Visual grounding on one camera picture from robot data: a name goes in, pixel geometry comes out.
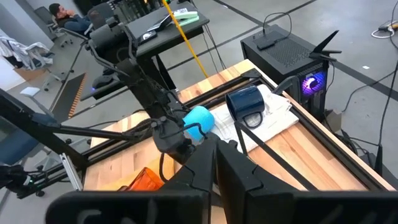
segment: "concrete floor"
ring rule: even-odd
[[[306,0],[223,0],[223,2],[225,5],[220,4],[222,2],[219,0],[202,0],[195,3],[198,9],[210,19],[210,30],[215,42],[221,44],[218,50],[228,67],[243,59],[239,41],[261,30],[259,25],[261,25],[266,15],[272,12],[290,11],[306,3]],[[341,55],[335,55],[339,62],[361,72],[369,78],[377,80],[393,71],[397,56],[395,49],[391,46],[388,39],[375,39],[370,36],[370,33],[391,18],[391,7],[393,5],[394,2],[388,0],[378,2],[372,0],[312,0],[310,4],[290,13],[293,20],[292,32],[317,45],[334,30],[339,29],[340,32],[327,49],[342,50],[343,53]],[[251,18],[249,17],[248,19],[234,12],[233,8],[243,12],[243,14],[248,14]],[[271,24],[278,24],[285,29],[289,29],[287,17],[282,17]],[[205,34],[205,38],[209,46],[212,47],[213,45],[207,34]],[[206,50],[202,35],[191,39],[190,42],[197,54]],[[78,41],[76,40],[75,43],[64,49],[59,47],[53,49],[57,54],[54,59],[54,70],[62,71],[69,68],[78,50]],[[212,50],[211,53],[220,71],[221,65],[215,50]],[[160,56],[167,68],[174,67],[191,57],[185,44],[180,44],[167,50],[161,53]],[[208,74],[216,72],[209,53],[202,54],[199,56],[199,59]],[[69,79],[83,72],[86,72],[89,76],[90,74],[97,74],[101,69],[102,67],[93,60],[93,57],[85,50],[82,50],[74,67],[75,73],[71,74]],[[177,66],[169,72],[179,89],[184,89],[205,78],[194,60]],[[385,79],[382,83],[389,86],[391,77]],[[9,92],[18,96],[18,93],[28,85],[40,86],[41,80],[38,79],[31,83],[25,83]],[[363,85],[362,82],[336,69],[335,81],[326,97],[326,107],[328,109],[342,110],[345,107],[349,94],[361,85]],[[59,88],[59,83],[52,83],[50,91],[48,93],[39,93],[37,99],[45,106],[50,107]],[[29,100],[20,96],[18,98],[36,110],[38,109]],[[373,88],[365,88],[357,92],[352,98],[348,110],[343,114],[343,129],[352,137],[377,142],[382,110],[384,109],[386,100],[386,95]],[[95,105],[97,102],[94,99],[89,99],[80,103],[76,109],[76,113]],[[103,121],[119,120],[140,107],[137,100],[132,97],[132,94],[126,91],[111,100],[93,106],[92,109],[73,117],[64,122],[64,124],[84,127]],[[398,123],[394,119],[394,111],[398,111],[398,103],[395,100],[391,100],[386,114],[382,143],[384,146],[384,164],[395,176],[398,176],[398,160],[396,159],[398,152],[394,145]],[[361,145],[370,152],[376,152],[375,147],[366,144]],[[88,146],[85,144],[77,147],[78,151],[87,149]],[[44,154],[39,153],[35,157],[29,158],[25,163],[25,168],[27,170],[31,169],[44,156]],[[45,189],[46,195],[43,198],[37,198],[32,195],[24,200],[19,200],[16,199],[14,194],[10,194],[5,206],[0,211],[0,223],[43,223],[44,214],[49,203],[59,195],[71,190],[72,187],[70,184],[59,183]]]

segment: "wooden tabletop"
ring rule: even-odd
[[[182,102],[188,101],[214,87],[231,80],[240,74],[252,69],[258,69],[249,60],[244,60],[219,74],[213,75],[180,92]],[[263,72],[259,72],[271,84],[276,84]],[[292,104],[301,110],[308,119],[312,120],[319,128],[334,140],[339,147],[345,150],[360,166],[369,172],[385,188],[394,190],[382,177],[375,173],[357,155],[351,152],[341,141],[320,124],[312,115],[305,111],[288,94],[284,93]],[[145,113],[136,113],[128,118],[108,126],[108,131],[126,131],[134,127],[143,119],[148,118]],[[104,139],[93,138],[91,146],[95,146]],[[314,137],[304,126],[298,122],[280,134],[268,140],[266,144],[280,157],[286,160],[293,168],[299,171],[307,180],[320,190],[366,190],[353,174],[351,174],[341,162],[326,149],[319,140]],[[87,168],[84,188],[85,190],[104,190],[104,186],[126,179],[137,170],[141,170],[146,164],[156,160],[160,153],[154,146],[152,138],[146,139],[130,148],[111,156],[89,168]],[[271,156],[260,147],[249,152],[250,158],[272,175],[300,190],[305,188],[283,169]]]

